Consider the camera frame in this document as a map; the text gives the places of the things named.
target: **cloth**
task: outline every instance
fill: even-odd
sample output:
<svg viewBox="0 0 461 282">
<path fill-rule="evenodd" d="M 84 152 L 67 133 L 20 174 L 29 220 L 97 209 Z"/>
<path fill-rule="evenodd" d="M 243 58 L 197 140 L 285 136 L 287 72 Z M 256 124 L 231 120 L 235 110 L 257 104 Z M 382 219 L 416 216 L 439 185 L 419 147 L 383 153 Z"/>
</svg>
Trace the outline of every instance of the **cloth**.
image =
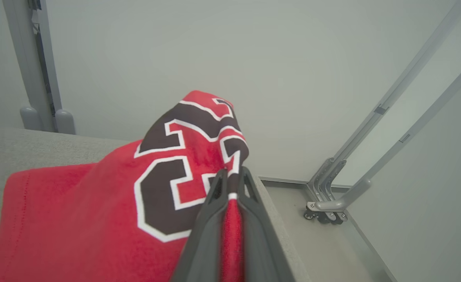
<svg viewBox="0 0 461 282">
<path fill-rule="evenodd" d="M 13 174 L 0 223 L 0 281 L 168 281 L 212 177 L 227 168 L 235 193 L 247 156 L 232 104 L 194 91 L 142 141 L 99 163 Z M 241 234 L 229 199 L 224 228 Z M 221 280 L 241 280 L 242 236 L 222 238 L 222 253 L 235 260 L 222 260 Z"/>
</svg>

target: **caster wheel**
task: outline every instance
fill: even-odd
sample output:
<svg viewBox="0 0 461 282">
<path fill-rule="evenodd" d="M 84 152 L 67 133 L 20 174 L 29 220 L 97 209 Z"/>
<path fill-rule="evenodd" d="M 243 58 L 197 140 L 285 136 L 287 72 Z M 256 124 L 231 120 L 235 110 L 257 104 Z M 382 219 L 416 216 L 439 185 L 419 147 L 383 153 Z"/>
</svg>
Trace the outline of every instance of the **caster wheel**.
<svg viewBox="0 0 461 282">
<path fill-rule="evenodd" d="M 343 223 L 343 220 L 338 216 L 338 214 L 334 213 L 334 215 L 336 216 L 336 219 L 334 221 L 331 221 L 331 224 L 333 225 L 340 225 Z"/>
<path fill-rule="evenodd" d="M 331 220 L 327 217 L 326 213 L 324 212 L 319 213 L 318 221 L 322 224 L 331 223 Z"/>
<path fill-rule="evenodd" d="M 307 219 L 307 220 L 311 220 L 313 219 L 315 216 L 314 216 L 314 213 L 311 212 L 311 211 L 305 211 L 304 212 L 304 218 Z"/>
</svg>

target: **gray floor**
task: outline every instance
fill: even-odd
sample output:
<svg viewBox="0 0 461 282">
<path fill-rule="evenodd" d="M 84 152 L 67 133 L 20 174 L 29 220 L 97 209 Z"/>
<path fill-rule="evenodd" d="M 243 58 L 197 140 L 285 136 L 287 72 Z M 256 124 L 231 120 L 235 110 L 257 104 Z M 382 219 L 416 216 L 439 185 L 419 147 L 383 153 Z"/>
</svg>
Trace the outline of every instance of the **gray floor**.
<svg viewBox="0 0 461 282">
<path fill-rule="evenodd" d="M 350 221 L 323 225 L 306 220 L 303 213 L 307 200 L 310 201 L 306 189 L 267 184 L 266 189 L 312 281 L 391 282 Z"/>
</svg>

